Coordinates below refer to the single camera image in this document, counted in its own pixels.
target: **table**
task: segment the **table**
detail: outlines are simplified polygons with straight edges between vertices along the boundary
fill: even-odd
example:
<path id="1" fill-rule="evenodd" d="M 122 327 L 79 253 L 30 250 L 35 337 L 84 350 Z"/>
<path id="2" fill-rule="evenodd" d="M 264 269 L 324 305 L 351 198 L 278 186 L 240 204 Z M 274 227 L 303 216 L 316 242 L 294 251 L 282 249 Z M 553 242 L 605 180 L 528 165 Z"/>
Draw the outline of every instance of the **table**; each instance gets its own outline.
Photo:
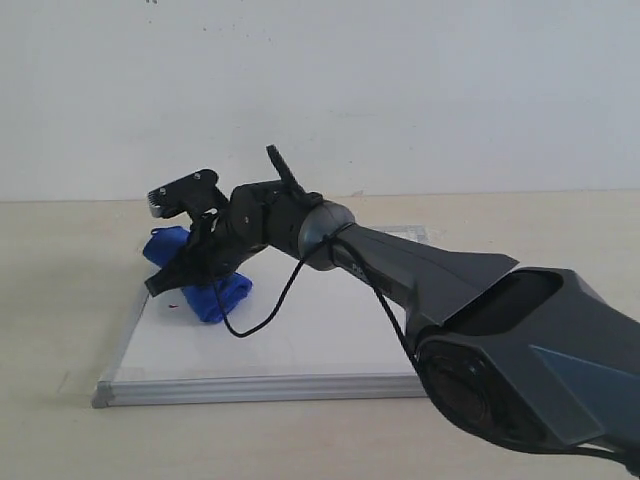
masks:
<path id="1" fill-rule="evenodd" d="M 363 224 L 423 224 L 443 248 L 574 268 L 640 318 L 640 191 L 335 200 Z M 421 399 L 93 410 L 159 223 L 141 201 L 6 203 L 0 219 L 2 479 L 631 478 L 502 451 Z"/>

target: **robotic arm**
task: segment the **robotic arm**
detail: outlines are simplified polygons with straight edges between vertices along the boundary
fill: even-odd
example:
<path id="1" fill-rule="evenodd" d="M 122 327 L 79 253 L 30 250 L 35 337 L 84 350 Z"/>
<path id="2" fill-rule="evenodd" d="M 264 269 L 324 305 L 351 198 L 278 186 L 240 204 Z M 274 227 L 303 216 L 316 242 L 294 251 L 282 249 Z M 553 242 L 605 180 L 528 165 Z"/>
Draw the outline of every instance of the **robotic arm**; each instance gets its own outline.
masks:
<path id="1" fill-rule="evenodd" d="M 581 454 L 640 476 L 640 324 L 575 272 L 520 268 L 506 255 L 450 252 L 364 228 L 305 192 L 274 146 L 280 180 L 229 200 L 202 170 L 149 194 L 152 214 L 192 219 L 187 245 L 151 295 L 224 278 L 272 246 L 343 268 L 406 311 L 399 340 L 438 410 L 464 431 L 532 454 Z"/>

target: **blue cloth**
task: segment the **blue cloth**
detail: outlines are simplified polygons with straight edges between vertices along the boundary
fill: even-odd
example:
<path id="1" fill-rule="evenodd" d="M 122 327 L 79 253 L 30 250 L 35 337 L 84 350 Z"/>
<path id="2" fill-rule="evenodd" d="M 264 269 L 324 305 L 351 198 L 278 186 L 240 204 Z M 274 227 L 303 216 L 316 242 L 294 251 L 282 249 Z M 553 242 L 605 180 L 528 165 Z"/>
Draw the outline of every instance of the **blue cloth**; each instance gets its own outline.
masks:
<path id="1" fill-rule="evenodd" d="M 151 239 L 145 245 L 142 254 L 158 267 L 164 267 L 186 243 L 188 236 L 189 232 L 182 227 L 156 228 L 151 231 Z M 229 278 L 220 280 L 217 286 L 220 300 L 228 314 L 249 295 L 253 283 L 247 277 L 234 273 Z M 222 310 L 218 305 L 213 285 L 189 286 L 181 290 L 201 322 L 222 321 Z"/>

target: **blue towel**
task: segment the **blue towel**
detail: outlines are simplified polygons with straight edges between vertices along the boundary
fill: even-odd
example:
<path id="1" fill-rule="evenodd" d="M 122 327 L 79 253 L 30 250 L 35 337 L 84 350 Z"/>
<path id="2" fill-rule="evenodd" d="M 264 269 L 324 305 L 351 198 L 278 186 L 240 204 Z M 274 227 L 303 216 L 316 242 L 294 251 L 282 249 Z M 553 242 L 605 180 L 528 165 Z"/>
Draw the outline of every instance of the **blue towel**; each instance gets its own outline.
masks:
<path id="1" fill-rule="evenodd" d="M 182 227 L 156 228 L 151 231 L 151 239 L 145 245 L 142 254 L 159 267 L 165 266 L 182 247 L 189 232 Z M 247 277 L 234 273 L 231 277 L 218 282 L 220 300 L 228 314 L 241 300 L 249 295 L 253 283 Z M 204 287 L 190 286 L 181 289 L 187 303 L 203 323 L 222 321 L 222 310 L 218 305 L 213 285 Z"/>

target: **white wall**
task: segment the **white wall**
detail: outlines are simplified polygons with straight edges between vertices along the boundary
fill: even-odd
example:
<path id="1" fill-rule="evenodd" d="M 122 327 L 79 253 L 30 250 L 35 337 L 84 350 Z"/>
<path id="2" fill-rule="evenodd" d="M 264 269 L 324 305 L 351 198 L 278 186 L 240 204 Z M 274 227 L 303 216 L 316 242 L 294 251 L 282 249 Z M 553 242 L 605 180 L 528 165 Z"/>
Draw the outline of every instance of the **white wall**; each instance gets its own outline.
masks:
<path id="1" fill-rule="evenodd" d="M 631 0 L 5 0 L 0 199 L 640 187 L 639 88 Z"/>

